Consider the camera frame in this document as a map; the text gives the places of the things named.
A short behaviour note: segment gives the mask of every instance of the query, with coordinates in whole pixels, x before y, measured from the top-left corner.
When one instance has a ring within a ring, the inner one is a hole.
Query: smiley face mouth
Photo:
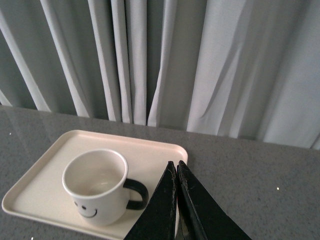
[[[95,213],[94,213],[92,216],[83,215],[81,212],[79,212],[79,213],[80,213],[80,215],[81,215],[82,217],[87,218],[87,219],[91,219],[91,218],[93,218],[95,215],[97,215],[97,212],[98,212],[98,210],[95,209]]]

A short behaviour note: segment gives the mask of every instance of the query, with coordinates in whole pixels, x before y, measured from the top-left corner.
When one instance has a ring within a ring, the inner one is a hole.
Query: mug rim
[[[75,193],[74,191],[70,190],[69,187],[66,184],[66,172],[70,168],[71,164],[73,162],[75,162],[78,158],[82,157],[83,155],[90,154],[90,153],[93,153],[93,152],[100,152],[100,151],[111,152],[113,154],[116,154],[118,157],[120,157],[120,159],[124,163],[124,173],[123,173],[123,176],[122,176],[121,180],[114,187],[109,189],[108,191],[104,191],[102,193],[95,194],[95,195],[82,195],[82,194],[78,194],[78,193]],[[119,153],[119,152],[117,152],[117,151],[115,151],[113,149],[109,149],[109,148],[96,148],[96,149],[92,149],[92,150],[88,150],[88,151],[83,152],[82,154],[74,157],[67,164],[67,166],[64,168],[63,174],[62,174],[62,185],[63,185],[63,188],[67,191],[67,193],[69,195],[71,195],[73,198],[78,198],[78,199],[83,199],[83,200],[92,200],[92,199],[98,199],[100,197],[106,196],[106,195],[114,192],[115,190],[117,190],[119,187],[121,187],[125,183],[125,181],[127,179],[127,176],[128,176],[128,163],[127,163],[126,158],[121,153]]]

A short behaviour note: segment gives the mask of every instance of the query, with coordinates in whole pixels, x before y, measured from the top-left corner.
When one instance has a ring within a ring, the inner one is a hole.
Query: tray rim
[[[34,164],[18,179],[18,181],[6,192],[6,194],[4,195],[2,201],[1,201],[1,207],[3,209],[3,211],[9,215],[12,216],[16,216],[16,217],[20,217],[20,218],[24,218],[24,219],[28,219],[28,220],[32,220],[32,221],[37,221],[40,223],[45,223],[51,226],[56,226],[56,227],[60,227],[63,229],[68,229],[68,230],[72,230],[72,231],[76,231],[76,232],[80,232],[80,233],[84,233],[84,234],[88,234],[90,236],[96,236],[96,237],[100,237],[100,238],[107,238],[110,240],[119,240],[118,237],[113,237],[111,235],[106,235],[106,234],[102,234],[99,232],[93,232],[90,230],[86,230],[84,228],[81,227],[77,227],[74,225],[70,225],[70,224],[63,224],[60,223],[58,221],[53,221],[53,220],[47,220],[45,218],[41,218],[38,216],[33,216],[31,214],[24,214],[18,211],[15,211],[14,209],[11,208],[12,205],[10,205],[8,202],[10,202],[10,200],[15,200],[17,198],[17,196],[22,192],[22,190],[24,189],[25,186],[28,186],[30,184],[30,182],[37,176],[37,174],[43,169],[43,167],[46,166],[47,163],[50,162],[50,160],[52,159],[51,156],[54,156],[55,153],[57,153],[57,151],[60,149],[61,146],[63,146],[64,143],[67,142],[68,139],[76,136],[76,135],[85,135],[85,134],[94,134],[97,137],[99,136],[112,136],[113,138],[119,139],[119,140],[126,140],[126,141],[136,141],[137,143],[157,143],[163,146],[175,146],[177,149],[179,149],[179,152],[181,153],[181,155],[185,155],[185,163],[188,163],[188,153],[187,151],[180,145],[178,144],[174,144],[174,143],[166,143],[166,142],[161,142],[161,141],[154,141],[154,140],[147,140],[147,139],[141,139],[141,138],[135,138],[135,137],[129,137],[129,136],[121,136],[121,135],[115,135],[115,134],[108,134],[108,133],[101,133],[101,132],[95,132],[95,131],[87,131],[87,130],[70,130],[67,131],[65,133],[63,133],[60,137],[58,137],[54,143],[41,155],[41,157],[34,162]],[[178,206],[176,209],[176,221],[179,221],[179,211],[178,211]]]

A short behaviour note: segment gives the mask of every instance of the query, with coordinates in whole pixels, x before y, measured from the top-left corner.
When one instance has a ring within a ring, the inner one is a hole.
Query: smiley face
[[[78,204],[76,202],[74,202],[74,204],[78,207],[78,212],[84,218],[91,219],[94,216],[96,216],[98,213],[98,209],[96,209],[96,208],[95,209],[87,209],[87,207],[84,205],[78,206]]]

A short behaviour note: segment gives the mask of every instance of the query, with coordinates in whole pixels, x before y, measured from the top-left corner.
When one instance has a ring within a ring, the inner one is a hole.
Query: gray countertop
[[[320,151],[5,106],[0,106],[1,199],[70,130],[180,145],[195,176],[253,240],[320,239]],[[0,223],[0,239],[99,239],[2,210]]]

